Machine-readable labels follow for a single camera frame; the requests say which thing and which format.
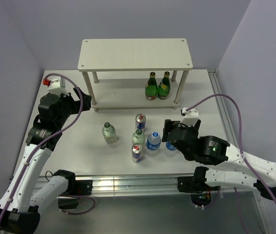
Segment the Pocari Sweat bottle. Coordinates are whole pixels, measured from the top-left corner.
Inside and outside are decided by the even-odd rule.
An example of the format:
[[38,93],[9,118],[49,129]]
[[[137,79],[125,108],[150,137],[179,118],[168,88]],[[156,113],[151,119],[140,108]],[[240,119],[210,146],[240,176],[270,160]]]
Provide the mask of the Pocari Sweat bottle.
[[168,157],[173,157],[173,156],[176,155],[176,153],[177,153],[177,149],[169,141],[167,141],[166,142],[165,154]]
[[149,156],[156,156],[159,153],[161,145],[161,137],[158,132],[152,132],[148,137],[147,137],[147,154]]

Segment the Red Bull can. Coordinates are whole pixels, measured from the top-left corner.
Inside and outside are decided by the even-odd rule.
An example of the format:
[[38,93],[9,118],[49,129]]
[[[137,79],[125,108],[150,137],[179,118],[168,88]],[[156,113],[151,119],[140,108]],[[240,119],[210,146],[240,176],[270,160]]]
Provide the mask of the Red Bull can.
[[143,146],[139,143],[135,143],[131,149],[132,160],[135,163],[141,162],[143,158]]
[[140,129],[142,132],[145,131],[146,128],[146,116],[143,114],[138,114],[135,117],[135,129]]

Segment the clear glass bottle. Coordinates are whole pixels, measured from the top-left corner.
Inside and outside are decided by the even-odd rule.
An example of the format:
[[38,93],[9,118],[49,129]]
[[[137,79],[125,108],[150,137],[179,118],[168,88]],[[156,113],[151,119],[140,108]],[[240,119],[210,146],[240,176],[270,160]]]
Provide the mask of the clear glass bottle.
[[106,143],[112,144],[116,141],[116,129],[109,122],[105,122],[102,134]]
[[141,129],[137,129],[132,135],[132,143],[144,145],[145,142],[146,138],[143,131]]

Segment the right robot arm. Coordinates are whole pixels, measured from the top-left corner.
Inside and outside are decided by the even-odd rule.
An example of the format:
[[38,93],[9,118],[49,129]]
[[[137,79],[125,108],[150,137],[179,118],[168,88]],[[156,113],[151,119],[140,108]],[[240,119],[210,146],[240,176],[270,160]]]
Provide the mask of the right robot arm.
[[165,120],[162,141],[170,143],[187,161],[199,164],[192,176],[178,178],[179,192],[236,187],[257,190],[266,199],[276,199],[276,162],[241,153],[236,146],[216,136],[198,136],[200,124],[200,120],[193,126]]

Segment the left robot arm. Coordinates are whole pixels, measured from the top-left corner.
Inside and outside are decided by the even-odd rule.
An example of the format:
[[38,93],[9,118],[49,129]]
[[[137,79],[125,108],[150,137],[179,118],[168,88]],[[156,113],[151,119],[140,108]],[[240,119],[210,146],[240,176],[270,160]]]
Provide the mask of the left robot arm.
[[28,133],[21,163],[4,196],[0,199],[0,231],[12,234],[32,234],[38,227],[44,210],[59,196],[76,191],[75,174],[58,170],[37,193],[34,188],[40,173],[53,153],[71,115],[77,117],[91,108],[91,96],[74,88],[71,94],[43,96],[38,115]]

